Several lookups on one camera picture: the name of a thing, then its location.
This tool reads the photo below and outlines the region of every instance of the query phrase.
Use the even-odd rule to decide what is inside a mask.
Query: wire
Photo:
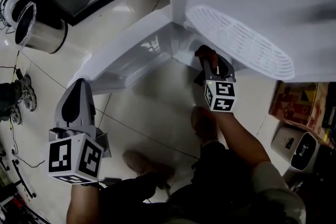
[[[0,68],[14,68],[14,70],[16,71],[15,67],[0,67]]]
[[[13,126],[13,124],[12,124],[12,118],[9,120],[10,121],[10,131],[12,132],[12,135],[13,135],[13,140],[14,140],[14,143],[15,143],[15,145],[16,145],[16,153],[14,152],[14,154],[18,154],[19,153],[19,147],[17,146],[17,143],[16,143],[16,141],[15,141],[15,137],[14,137],[14,126]]]
[[[17,59],[19,58],[19,54],[20,54],[20,51],[18,51],[17,55],[16,55],[15,64],[14,64],[15,68],[16,68],[16,65],[17,65]],[[14,74],[15,74],[15,70],[13,71],[12,82],[14,82]]]
[[[16,154],[14,154],[15,157],[17,157],[18,159],[20,159],[21,161],[23,161],[25,164],[27,164],[30,168],[36,168],[38,166],[40,166],[42,163],[44,163],[46,160],[40,162],[38,165],[35,166],[31,166],[29,163],[27,163],[25,160],[21,159],[19,156],[17,156]]]
[[[10,119],[9,121],[10,121],[10,124],[11,124],[10,130],[11,130],[11,132],[12,132],[13,140],[14,140],[14,143],[15,143],[15,145],[16,145],[16,152],[15,152],[14,150],[12,150],[12,154],[13,154],[15,157],[17,157],[18,159],[20,159],[21,161],[23,161],[25,164],[27,164],[30,168],[36,168],[36,167],[40,166],[42,163],[44,163],[46,160],[40,162],[38,165],[33,166],[33,165],[30,165],[29,163],[27,163],[24,159],[21,159],[19,156],[17,156],[17,154],[19,153],[19,147],[17,146],[17,143],[16,143],[16,141],[15,141],[15,137],[14,137],[14,126],[13,126],[13,124],[12,124],[12,119]]]
[[[15,31],[12,31],[12,32],[8,32],[8,30],[10,30],[11,26],[8,27],[8,29],[6,30],[6,34],[12,34],[14,33]]]

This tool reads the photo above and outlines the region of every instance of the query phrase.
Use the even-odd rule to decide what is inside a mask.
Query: shoe
[[[195,106],[191,113],[191,126],[200,139],[201,146],[218,142],[216,119],[209,110]]]
[[[167,186],[167,181],[172,179],[175,174],[173,167],[153,162],[137,151],[126,151],[122,155],[122,158],[138,176],[143,176],[150,172],[161,175],[162,182],[158,184],[160,189],[164,189]]]
[[[20,125],[22,123],[22,118],[21,118],[21,113],[20,113],[20,109],[17,106],[17,104],[13,107],[10,108],[11,110],[11,119],[13,121],[13,123]]]
[[[37,99],[34,89],[31,85],[30,76],[26,74],[21,80],[19,80],[19,82],[21,82],[20,84],[22,92],[20,101],[23,101],[29,111],[34,111],[36,109]]]

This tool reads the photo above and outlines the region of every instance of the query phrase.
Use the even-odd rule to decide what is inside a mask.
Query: forearm
[[[228,147],[250,167],[270,162],[262,144],[231,113],[214,112],[214,115]]]
[[[99,189],[74,185],[67,213],[67,224],[99,223]]]

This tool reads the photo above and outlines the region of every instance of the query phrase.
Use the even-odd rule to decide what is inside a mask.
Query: black cable
[[[19,156],[17,156],[17,155],[14,153],[14,150],[12,150],[12,153],[14,154],[15,157],[17,157],[18,159],[20,159],[21,161],[23,161],[23,162],[24,162],[25,164],[27,164],[30,168],[36,168],[36,167],[40,166],[42,163],[45,162],[45,160],[44,160],[44,161],[40,162],[38,165],[36,165],[36,166],[31,166],[31,165],[30,165],[29,163],[27,163],[25,160],[23,160],[23,159],[21,159]]]
[[[40,166],[42,163],[44,163],[45,162],[45,160],[44,161],[42,161],[42,162],[40,162],[38,165],[36,165],[36,166],[31,166],[29,163],[27,163],[24,159],[21,159],[19,156],[17,156],[17,154],[19,153],[19,148],[18,148],[18,146],[17,146],[17,143],[16,143],[16,141],[15,141],[15,137],[14,137],[14,125],[13,125],[13,123],[12,123],[12,119],[10,119],[10,124],[11,124],[11,128],[10,128],[10,130],[12,131],[12,135],[13,135],[13,140],[14,140],[14,143],[15,143],[15,145],[16,145],[16,150],[17,150],[17,152],[15,152],[14,150],[12,150],[12,154],[15,156],[15,157],[17,157],[18,159],[20,159],[21,161],[23,161],[25,164],[27,164],[30,168],[36,168],[36,167],[38,167],[38,166]]]
[[[14,68],[14,70],[16,70],[16,68],[15,68],[15,67],[0,67],[0,68]]]
[[[12,32],[8,32],[8,30],[10,30],[11,26],[8,27],[8,29],[6,30],[6,34],[12,34],[14,33],[15,31],[12,31]]]
[[[10,119],[10,124],[11,124],[11,127],[10,127],[10,130],[11,130],[11,132],[12,132],[12,135],[13,135],[13,140],[14,140],[14,143],[15,143],[15,145],[16,145],[16,150],[17,150],[17,152],[15,153],[14,152],[14,154],[18,154],[19,153],[19,147],[17,146],[17,143],[16,143],[16,141],[15,141],[15,138],[14,138],[14,125],[13,125],[13,123],[12,123],[12,119]]]

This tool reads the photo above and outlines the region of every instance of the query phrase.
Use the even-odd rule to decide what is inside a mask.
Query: tiled floor
[[[31,164],[45,158],[44,145],[48,142],[48,130],[54,126],[56,105],[74,72],[119,32],[167,4],[169,0],[117,0],[71,27],[66,44],[56,54],[23,50],[17,66],[31,76],[38,106],[36,111],[28,112],[19,105],[23,123],[15,125],[14,132],[20,157]],[[12,39],[0,33],[1,66],[15,63],[17,50],[10,44]],[[96,126],[109,133],[112,153],[112,158],[102,161],[100,178],[135,177],[121,155],[127,149],[136,149],[176,168],[172,191],[190,182],[190,166],[199,156],[198,141],[190,127],[190,111],[195,104],[204,104],[201,89],[193,84],[196,74],[195,70],[172,59],[123,91],[94,97]],[[0,69],[0,82],[11,82],[12,77],[11,69]],[[278,121],[267,115],[276,81],[263,76],[237,75],[236,78],[239,99],[235,115],[263,143],[283,174],[287,164],[270,148]],[[10,153],[13,138],[8,122],[0,123],[0,134]],[[70,186],[46,176],[44,164],[34,169],[20,164],[20,169],[37,194],[36,198],[28,199],[19,186],[28,205],[51,223],[65,223]],[[12,165],[8,175],[12,181],[18,180]],[[166,194],[162,191],[151,198],[152,202],[165,200]]]

